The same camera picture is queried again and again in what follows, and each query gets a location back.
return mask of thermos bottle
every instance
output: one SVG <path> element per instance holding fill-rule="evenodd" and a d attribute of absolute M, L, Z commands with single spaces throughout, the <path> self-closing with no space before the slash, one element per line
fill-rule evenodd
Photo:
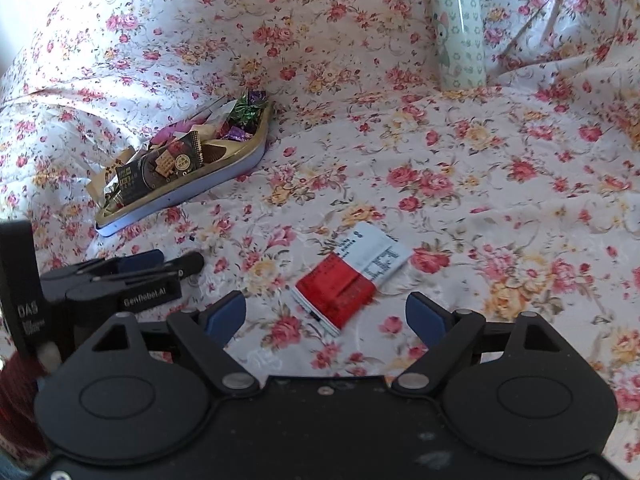
<path fill-rule="evenodd" d="M 442 90 L 486 85 L 480 0 L 431 0 Z"/>

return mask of floral fabric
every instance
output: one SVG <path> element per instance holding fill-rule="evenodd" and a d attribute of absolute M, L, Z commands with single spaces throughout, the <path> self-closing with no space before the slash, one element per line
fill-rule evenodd
<path fill-rule="evenodd" d="M 397 374 L 427 350 L 413 290 L 535 310 L 615 391 L 606 453 L 640 478 L 640 0 L 482 11 L 490 86 L 443 94 L 428 0 L 63 0 L 0 81 L 0 215 L 31 220 L 43 270 L 202 251 L 184 301 L 140 317 L 242 290 L 228 350 L 261 378 Z M 255 171 L 96 234 L 91 171 L 247 87 L 277 110 Z M 361 220 L 413 255 L 332 338 L 287 285 Z"/>

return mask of round logo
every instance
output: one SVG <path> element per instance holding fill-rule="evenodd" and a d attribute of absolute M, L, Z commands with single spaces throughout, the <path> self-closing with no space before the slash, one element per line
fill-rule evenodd
<path fill-rule="evenodd" d="M 175 169 L 178 171 L 187 170 L 190 165 L 191 165 L 191 161 L 189 160 L 189 157 L 185 154 L 178 155 L 175 158 Z"/>

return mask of screw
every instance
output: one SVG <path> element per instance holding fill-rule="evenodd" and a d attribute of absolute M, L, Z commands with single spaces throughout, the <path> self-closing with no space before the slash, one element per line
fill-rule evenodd
<path fill-rule="evenodd" d="M 64 471 L 54 471 L 51 473 L 50 480 L 71 480 L 71 476 Z"/>
<path fill-rule="evenodd" d="M 245 390 L 254 384 L 254 378 L 247 372 L 233 372 L 222 378 L 222 384 L 230 390 Z"/>
<path fill-rule="evenodd" d="M 429 384 L 429 378 L 424 374 L 409 372 L 398 377 L 398 384 L 407 390 L 419 390 Z"/>

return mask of person's arm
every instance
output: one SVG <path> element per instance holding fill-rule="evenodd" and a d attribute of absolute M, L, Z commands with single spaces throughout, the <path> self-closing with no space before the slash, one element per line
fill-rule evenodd
<path fill-rule="evenodd" d="M 0 479 L 22 480 L 47 457 L 47 447 L 33 414 L 38 381 L 60 364 L 53 344 L 43 346 L 38 357 L 17 353 L 0 372 Z"/>

